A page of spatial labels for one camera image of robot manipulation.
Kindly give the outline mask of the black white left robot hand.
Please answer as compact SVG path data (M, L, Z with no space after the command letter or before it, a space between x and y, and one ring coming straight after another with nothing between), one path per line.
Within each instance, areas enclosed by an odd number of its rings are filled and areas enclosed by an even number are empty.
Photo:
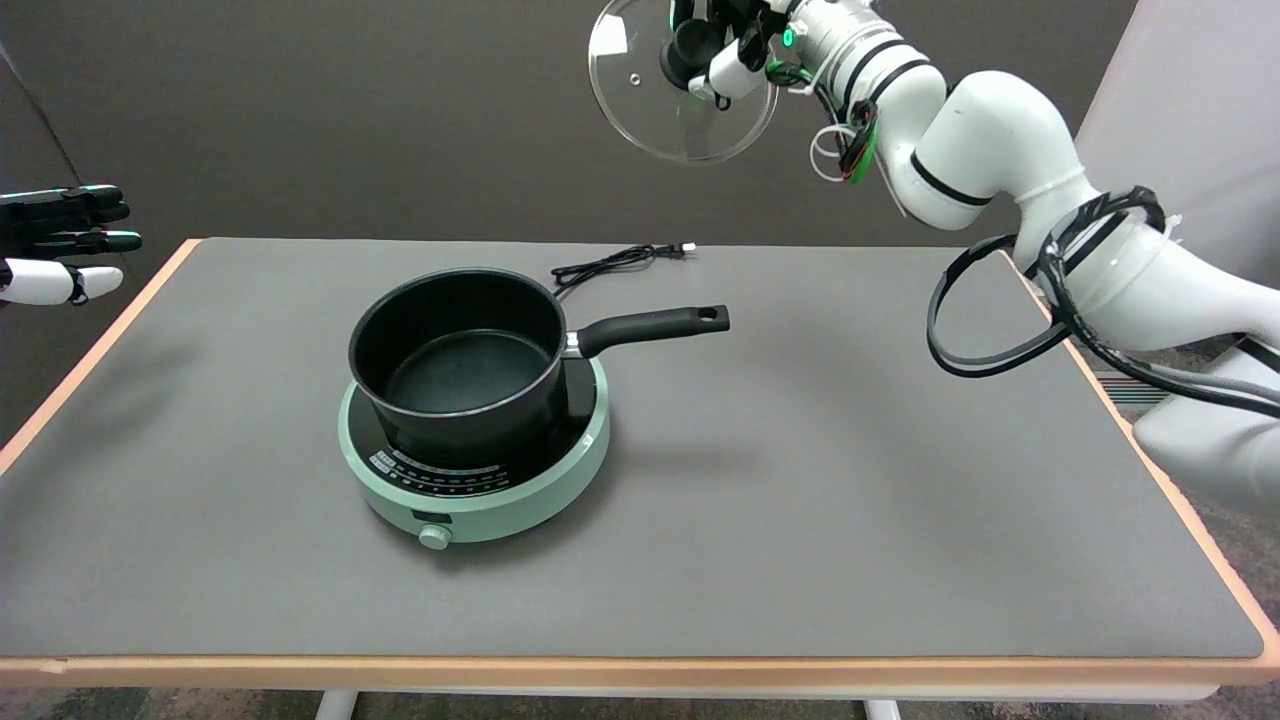
M115 184L4 193L3 301L82 306L118 290L125 279L119 266L79 266L67 259L140 249L140 233L109 228L129 214L124 193Z

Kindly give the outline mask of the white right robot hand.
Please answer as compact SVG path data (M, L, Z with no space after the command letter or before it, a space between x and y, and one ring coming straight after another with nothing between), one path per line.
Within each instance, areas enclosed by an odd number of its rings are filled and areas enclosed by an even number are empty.
M799 1L671 1L660 69L677 90L726 110L765 82L771 40L783 35Z

